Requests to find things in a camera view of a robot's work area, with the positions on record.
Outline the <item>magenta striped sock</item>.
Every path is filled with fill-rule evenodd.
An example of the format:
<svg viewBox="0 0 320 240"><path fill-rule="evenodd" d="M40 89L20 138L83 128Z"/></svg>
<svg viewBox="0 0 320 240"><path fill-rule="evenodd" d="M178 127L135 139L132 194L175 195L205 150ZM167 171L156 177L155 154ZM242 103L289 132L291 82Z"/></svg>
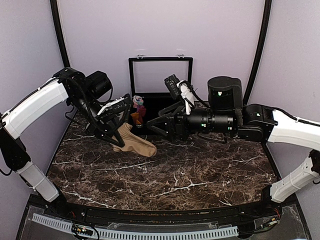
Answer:
<svg viewBox="0 0 320 240"><path fill-rule="evenodd" d="M143 117L139 112L134 112L130 114L135 125L142 125L144 123Z"/></svg>

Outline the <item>brown sock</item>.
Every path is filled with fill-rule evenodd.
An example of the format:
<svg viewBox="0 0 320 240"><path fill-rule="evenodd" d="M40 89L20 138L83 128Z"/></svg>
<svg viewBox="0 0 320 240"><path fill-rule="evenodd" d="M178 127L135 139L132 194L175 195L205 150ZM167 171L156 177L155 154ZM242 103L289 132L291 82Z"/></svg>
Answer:
<svg viewBox="0 0 320 240"><path fill-rule="evenodd" d="M124 146L119 147L113 145L114 152L130 152L135 153L144 157L153 157L157 153L157 148L151 142L134 135L131 132L132 125L125 122L121 127L118 128L118 132L124 141Z"/></svg>

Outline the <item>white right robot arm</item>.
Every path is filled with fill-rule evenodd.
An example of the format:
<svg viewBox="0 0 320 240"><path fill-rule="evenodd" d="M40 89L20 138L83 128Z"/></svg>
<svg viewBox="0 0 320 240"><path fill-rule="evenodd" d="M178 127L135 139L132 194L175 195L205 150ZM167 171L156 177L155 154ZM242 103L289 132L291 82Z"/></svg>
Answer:
<svg viewBox="0 0 320 240"><path fill-rule="evenodd" d="M320 176L320 124L293 116L285 110L261 104L243 104L242 83L238 78L216 76L208 80L208 102L201 108L194 101L199 97L193 86L175 75L164 81L176 103L159 111L147 127L169 141L184 140L191 134L221 133L261 144L280 143L310 150L304 161L281 180L262 190L255 213L266 217L275 203L309 183L318 183Z"/></svg>

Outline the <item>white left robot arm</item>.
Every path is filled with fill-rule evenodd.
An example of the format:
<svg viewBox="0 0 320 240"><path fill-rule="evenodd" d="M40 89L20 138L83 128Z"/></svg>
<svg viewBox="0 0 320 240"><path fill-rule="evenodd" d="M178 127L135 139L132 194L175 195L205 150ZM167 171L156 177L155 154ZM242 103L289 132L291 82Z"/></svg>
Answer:
<svg viewBox="0 0 320 240"><path fill-rule="evenodd" d="M119 128L128 120L133 102L129 94L115 100L100 101L113 86L107 74L96 71L88 76L66 67L23 98L0 117L0 151L6 166L17 173L60 218L67 218L70 206L63 194L32 161L21 140L22 135L41 117L65 103L82 114L85 130L97 139L124 147Z"/></svg>

